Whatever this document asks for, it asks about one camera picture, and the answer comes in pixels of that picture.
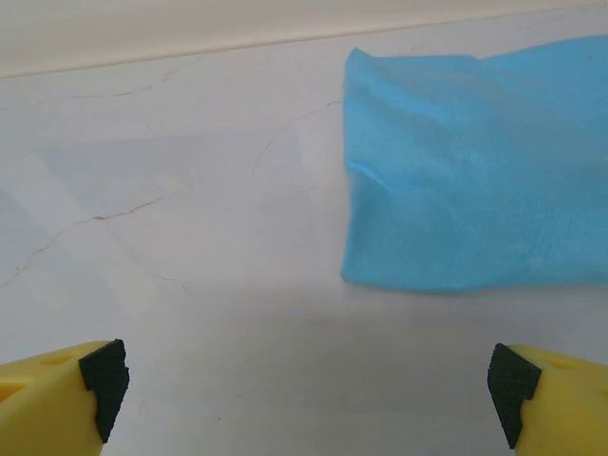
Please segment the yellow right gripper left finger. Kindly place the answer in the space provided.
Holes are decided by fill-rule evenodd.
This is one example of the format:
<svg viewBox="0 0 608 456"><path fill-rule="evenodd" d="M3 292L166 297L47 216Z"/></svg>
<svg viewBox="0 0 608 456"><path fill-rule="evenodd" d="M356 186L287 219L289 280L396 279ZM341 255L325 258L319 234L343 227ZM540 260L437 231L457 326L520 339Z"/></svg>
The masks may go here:
<svg viewBox="0 0 608 456"><path fill-rule="evenodd" d="M0 365L0 456L100 456L129 385L121 339Z"/></svg>

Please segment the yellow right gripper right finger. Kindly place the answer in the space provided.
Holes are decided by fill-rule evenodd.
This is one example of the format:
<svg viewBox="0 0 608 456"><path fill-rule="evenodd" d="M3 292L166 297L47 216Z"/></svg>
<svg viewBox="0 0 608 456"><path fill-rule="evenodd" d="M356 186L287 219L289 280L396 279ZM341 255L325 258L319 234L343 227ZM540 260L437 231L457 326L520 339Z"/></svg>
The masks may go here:
<svg viewBox="0 0 608 456"><path fill-rule="evenodd" d="M516 456L608 456L608 366L498 343L487 386Z"/></svg>

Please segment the folded light blue t-shirt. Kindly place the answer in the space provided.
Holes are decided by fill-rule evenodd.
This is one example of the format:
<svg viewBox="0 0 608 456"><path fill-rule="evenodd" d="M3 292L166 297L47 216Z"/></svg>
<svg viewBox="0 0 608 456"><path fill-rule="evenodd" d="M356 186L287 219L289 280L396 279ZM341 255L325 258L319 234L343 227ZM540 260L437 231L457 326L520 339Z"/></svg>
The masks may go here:
<svg viewBox="0 0 608 456"><path fill-rule="evenodd" d="M608 284L608 34L486 58L348 56L343 279Z"/></svg>

